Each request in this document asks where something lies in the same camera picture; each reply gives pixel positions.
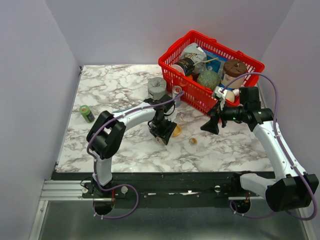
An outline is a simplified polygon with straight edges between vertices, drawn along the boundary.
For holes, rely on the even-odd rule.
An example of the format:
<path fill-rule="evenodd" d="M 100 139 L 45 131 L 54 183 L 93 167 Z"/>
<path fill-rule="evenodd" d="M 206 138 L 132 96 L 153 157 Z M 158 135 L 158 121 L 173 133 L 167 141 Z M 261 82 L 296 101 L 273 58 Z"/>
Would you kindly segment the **round yellow pill container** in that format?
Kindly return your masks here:
<path fill-rule="evenodd" d="M 172 136 L 177 137 L 181 134 L 181 132 L 182 132 L 181 126 L 177 124 L 175 129 L 172 132 Z"/>

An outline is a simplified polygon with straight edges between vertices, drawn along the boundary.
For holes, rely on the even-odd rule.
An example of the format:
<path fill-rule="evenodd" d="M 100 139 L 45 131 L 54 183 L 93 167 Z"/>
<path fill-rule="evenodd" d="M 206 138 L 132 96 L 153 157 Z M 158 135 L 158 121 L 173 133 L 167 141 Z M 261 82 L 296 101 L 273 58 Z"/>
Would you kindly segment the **amber pill bottle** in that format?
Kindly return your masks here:
<path fill-rule="evenodd" d="M 167 145 L 167 142 L 166 142 L 166 140 L 165 140 L 163 137 L 161 137 L 161 136 L 156 136 L 155 139 L 156 139 L 156 141 L 157 141 L 159 144 L 165 145 L 165 146 Z"/>

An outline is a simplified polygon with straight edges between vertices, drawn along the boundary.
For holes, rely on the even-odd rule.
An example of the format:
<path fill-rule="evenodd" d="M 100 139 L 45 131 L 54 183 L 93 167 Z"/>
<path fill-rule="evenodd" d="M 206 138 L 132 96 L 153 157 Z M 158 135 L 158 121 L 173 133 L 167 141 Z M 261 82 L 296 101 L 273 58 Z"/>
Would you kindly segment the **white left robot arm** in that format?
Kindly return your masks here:
<path fill-rule="evenodd" d="M 175 100 L 165 95 L 160 100 L 145 99 L 135 107 L 113 113 L 103 111 L 89 130 L 86 140 L 87 153 L 94 159 L 93 191 L 101 198 L 111 191 L 112 158 L 119 150 L 126 131 L 147 123 L 150 134 L 161 144 L 167 145 L 177 124 L 167 117 L 175 109 Z"/>

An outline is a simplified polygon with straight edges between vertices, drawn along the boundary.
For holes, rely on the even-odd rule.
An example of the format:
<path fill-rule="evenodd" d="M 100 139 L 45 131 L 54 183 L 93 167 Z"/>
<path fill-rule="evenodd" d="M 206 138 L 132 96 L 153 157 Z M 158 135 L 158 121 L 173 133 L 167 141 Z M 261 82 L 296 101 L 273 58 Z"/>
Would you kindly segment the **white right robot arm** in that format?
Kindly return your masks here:
<path fill-rule="evenodd" d="M 250 171 L 237 173 L 230 183 L 230 191 L 241 196 L 253 192 L 263 197 L 274 212 L 308 207 L 319 185 L 315 174 L 308 174 L 298 163 L 281 136 L 280 128 L 269 108 L 262 108 L 257 87 L 239 89 L 240 105 L 227 106 L 226 90 L 216 87 L 213 96 L 216 105 L 207 113 L 210 120 L 201 130 L 219 133 L 218 123 L 225 127 L 228 121 L 245 123 L 261 143 L 272 165 L 275 178 L 268 179 Z"/>

